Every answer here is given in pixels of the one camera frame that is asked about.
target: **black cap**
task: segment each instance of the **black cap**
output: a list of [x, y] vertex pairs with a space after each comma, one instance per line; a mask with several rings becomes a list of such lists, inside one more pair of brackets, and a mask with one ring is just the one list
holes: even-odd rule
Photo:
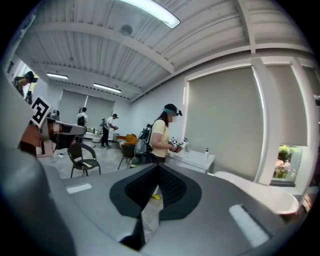
[[29, 71], [28, 73], [24, 74], [23, 76], [25, 78], [28, 78], [31, 81], [31, 83], [36, 82], [34, 73], [32, 71]]
[[175, 112], [177, 116], [178, 115], [182, 116], [181, 110], [177, 109], [177, 107], [173, 104], [167, 104], [164, 106], [164, 108]]

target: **window sill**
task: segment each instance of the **window sill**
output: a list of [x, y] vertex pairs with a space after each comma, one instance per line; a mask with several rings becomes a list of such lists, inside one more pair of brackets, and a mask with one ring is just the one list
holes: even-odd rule
[[270, 186], [276, 187], [295, 187], [296, 184], [292, 181], [271, 181]]

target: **white bottle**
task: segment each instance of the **white bottle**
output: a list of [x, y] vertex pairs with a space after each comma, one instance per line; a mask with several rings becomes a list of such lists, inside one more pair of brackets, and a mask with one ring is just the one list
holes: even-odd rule
[[204, 158], [208, 158], [209, 157], [209, 148], [207, 147], [205, 152], [204, 152]]

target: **white shirt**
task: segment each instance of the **white shirt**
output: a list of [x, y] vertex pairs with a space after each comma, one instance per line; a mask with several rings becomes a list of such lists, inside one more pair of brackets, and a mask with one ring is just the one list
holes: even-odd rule
[[86, 126], [88, 122], [88, 116], [85, 112], [81, 112], [76, 116], [76, 119], [78, 120], [80, 117], [84, 117], [84, 126]]
[[105, 126], [105, 128], [107, 128], [107, 130], [110, 129], [110, 125], [112, 125], [113, 121], [114, 121], [114, 118], [112, 116], [107, 118], [107, 120], [104, 123], [104, 126]]

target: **ceiling light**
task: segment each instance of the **ceiling light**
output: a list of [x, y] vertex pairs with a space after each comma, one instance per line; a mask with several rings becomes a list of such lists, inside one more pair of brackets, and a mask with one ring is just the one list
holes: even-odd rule
[[147, 13], [151, 14], [152, 16], [162, 21], [170, 29], [174, 29], [176, 26], [180, 24], [180, 20], [178, 20], [172, 13], [170, 13], [165, 8], [158, 5], [152, 0], [120, 0], [120, 1], [136, 6], [146, 11]]
[[111, 87], [106, 86], [106, 85], [102, 85], [102, 84], [98, 84], [98, 83], [94, 83], [93, 85], [94, 85], [95, 87], [99, 87], [99, 88], [102, 88], [102, 89], [105, 89], [105, 90], [108, 90], [108, 91], [112, 91], [112, 92], [115, 92], [115, 93], [118, 93], [118, 94], [121, 93], [120, 90], [115, 89], [115, 88], [111, 88]]
[[46, 73], [46, 75], [51, 78], [69, 79], [69, 77], [67, 77], [66, 75], [63, 75], [63, 74]]

